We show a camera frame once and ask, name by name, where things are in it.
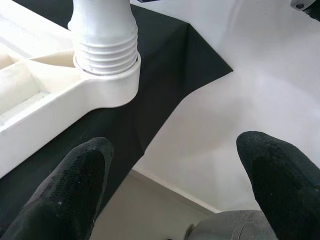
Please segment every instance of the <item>white pipe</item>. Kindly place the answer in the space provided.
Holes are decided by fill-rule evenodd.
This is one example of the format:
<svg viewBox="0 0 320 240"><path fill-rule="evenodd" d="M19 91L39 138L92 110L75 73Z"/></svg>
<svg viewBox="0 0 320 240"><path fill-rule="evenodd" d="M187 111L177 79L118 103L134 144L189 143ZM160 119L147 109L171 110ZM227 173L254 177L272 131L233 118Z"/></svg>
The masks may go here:
<svg viewBox="0 0 320 240"><path fill-rule="evenodd" d="M137 61L138 28L129 0L73 0L68 28L75 65L93 75L115 75Z"/></svg>

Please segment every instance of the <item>white wall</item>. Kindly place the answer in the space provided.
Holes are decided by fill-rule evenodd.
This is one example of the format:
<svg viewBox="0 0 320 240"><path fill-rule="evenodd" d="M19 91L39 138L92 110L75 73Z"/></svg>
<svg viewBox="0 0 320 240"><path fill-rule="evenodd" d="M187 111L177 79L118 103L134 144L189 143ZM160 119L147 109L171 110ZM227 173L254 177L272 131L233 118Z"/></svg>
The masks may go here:
<svg viewBox="0 0 320 240"><path fill-rule="evenodd" d="M256 209L236 149L258 130L320 166L320 22L290 0L132 3L190 22L234 72L192 93L135 169L218 211Z"/></svg>

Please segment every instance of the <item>white plastic part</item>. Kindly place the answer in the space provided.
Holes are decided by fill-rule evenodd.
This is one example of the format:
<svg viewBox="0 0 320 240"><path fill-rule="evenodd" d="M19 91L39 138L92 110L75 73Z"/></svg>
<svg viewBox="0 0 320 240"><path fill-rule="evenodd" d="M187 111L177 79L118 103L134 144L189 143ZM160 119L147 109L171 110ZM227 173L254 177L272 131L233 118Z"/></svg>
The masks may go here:
<svg viewBox="0 0 320 240"><path fill-rule="evenodd" d="M72 34L1 2L0 27L8 32L0 36L0 178L86 113L124 105L138 92L129 0L74 1Z"/></svg>
<svg viewBox="0 0 320 240"><path fill-rule="evenodd" d="M73 0L68 28L77 64L95 75L113 75L137 61L138 27L129 0Z"/></svg>
<svg viewBox="0 0 320 240"><path fill-rule="evenodd" d="M84 78L109 83L108 89L97 89L108 94L108 107L130 102L138 92L141 64L130 0L73 0L68 28L74 65L86 73Z"/></svg>

